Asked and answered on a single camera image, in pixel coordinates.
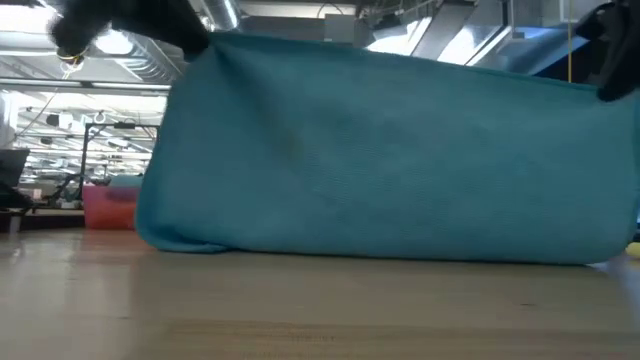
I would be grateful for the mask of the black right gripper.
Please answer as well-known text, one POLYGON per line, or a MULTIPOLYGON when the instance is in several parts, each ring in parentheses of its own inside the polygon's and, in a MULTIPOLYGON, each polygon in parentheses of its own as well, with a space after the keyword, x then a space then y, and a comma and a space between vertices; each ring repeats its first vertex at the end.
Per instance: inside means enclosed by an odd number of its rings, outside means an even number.
POLYGON ((611 0, 587 12, 574 33, 609 42, 597 96, 617 101, 640 86, 640 0, 611 0))

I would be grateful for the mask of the black background workstation frame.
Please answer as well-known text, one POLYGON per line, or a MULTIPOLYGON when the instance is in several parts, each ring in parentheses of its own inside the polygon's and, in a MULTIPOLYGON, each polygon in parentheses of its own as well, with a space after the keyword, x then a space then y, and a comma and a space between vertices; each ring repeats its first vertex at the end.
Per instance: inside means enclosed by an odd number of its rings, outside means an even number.
POLYGON ((113 176, 138 176, 146 171, 157 141, 159 125, 133 118, 111 123, 85 124, 77 173, 79 188, 107 184, 113 176))

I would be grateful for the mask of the long ceiling light fixture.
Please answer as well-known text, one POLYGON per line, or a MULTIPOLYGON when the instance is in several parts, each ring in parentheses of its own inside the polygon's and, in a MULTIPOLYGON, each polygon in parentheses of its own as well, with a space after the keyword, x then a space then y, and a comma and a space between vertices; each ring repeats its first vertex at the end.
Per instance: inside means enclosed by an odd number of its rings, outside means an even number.
POLYGON ((63 93, 80 94, 165 96, 171 86, 165 84, 0 77, 0 89, 21 92, 53 92, 54 90, 59 90, 63 93))

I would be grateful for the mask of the pink plastic basket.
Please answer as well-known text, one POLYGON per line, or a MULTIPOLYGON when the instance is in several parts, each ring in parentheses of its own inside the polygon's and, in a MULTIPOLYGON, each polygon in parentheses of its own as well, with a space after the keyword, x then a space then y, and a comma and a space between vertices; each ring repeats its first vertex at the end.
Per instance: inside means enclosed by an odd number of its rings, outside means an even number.
POLYGON ((85 186, 85 226, 93 230, 133 230, 139 187, 85 186))

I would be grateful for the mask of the dark background monitor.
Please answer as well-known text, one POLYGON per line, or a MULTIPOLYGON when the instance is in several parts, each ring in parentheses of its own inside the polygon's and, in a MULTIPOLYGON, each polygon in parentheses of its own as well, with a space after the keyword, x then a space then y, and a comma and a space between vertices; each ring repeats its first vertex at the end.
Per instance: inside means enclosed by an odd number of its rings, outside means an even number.
POLYGON ((29 209, 33 202, 17 190, 29 149, 0 149, 0 209, 29 209))

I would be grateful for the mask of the silver ventilation duct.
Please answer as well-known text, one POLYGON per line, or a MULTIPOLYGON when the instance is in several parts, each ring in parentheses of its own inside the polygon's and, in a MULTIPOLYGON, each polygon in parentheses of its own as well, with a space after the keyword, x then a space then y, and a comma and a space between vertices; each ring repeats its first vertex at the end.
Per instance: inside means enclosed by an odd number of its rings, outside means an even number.
POLYGON ((607 0, 371 0, 372 51, 534 75, 586 44, 570 34, 607 0))

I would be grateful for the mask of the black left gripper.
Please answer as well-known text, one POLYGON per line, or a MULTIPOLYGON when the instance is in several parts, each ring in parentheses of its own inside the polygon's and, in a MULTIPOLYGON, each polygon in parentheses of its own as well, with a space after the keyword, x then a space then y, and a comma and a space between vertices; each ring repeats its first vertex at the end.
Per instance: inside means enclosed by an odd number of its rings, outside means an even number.
POLYGON ((209 32, 189 0, 68 0, 50 28, 54 43, 81 51, 108 27, 180 48, 186 62, 209 47, 209 32))

